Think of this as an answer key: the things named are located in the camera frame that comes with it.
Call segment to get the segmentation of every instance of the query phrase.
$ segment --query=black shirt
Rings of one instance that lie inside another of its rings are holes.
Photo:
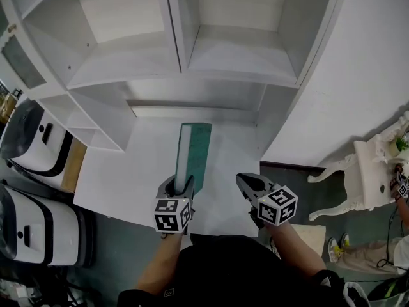
[[[124,291],[118,307],[347,306],[344,282],[323,272],[303,278],[255,240],[223,235],[182,250],[174,279],[160,296]],[[332,287],[321,285],[324,278],[332,278]]]

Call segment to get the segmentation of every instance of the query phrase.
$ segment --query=white appliance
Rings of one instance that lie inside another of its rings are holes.
[[[1,157],[61,190],[72,135],[35,101],[18,105],[4,130]]]
[[[0,251],[45,265],[91,263],[92,222],[81,209],[0,185]]]

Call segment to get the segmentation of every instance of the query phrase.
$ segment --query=white cabinet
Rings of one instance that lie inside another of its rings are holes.
[[[1,0],[0,78],[90,147],[127,150],[135,117],[183,118],[254,127],[260,158],[340,3]]]

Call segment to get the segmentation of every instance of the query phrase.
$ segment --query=book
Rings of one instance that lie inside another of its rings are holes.
[[[207,123],[183,123],[180,127],[178,157],[174,190],[183,192],[187,180],[194,176],[194,194],[203,187],[212,125]]]

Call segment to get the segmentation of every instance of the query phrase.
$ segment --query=yellow shoe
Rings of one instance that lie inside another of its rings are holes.
[[[349,247],[349,245],[350,245],[350,235],[345,232],[343,236],[341,237],[341,249],[344,249],[345,247]]]
[[[328,241],[328,255],[330,257],[330,262],[336,263],[343,255],[343,251],[338,246],[337,241],[334,238],[331,238]]]

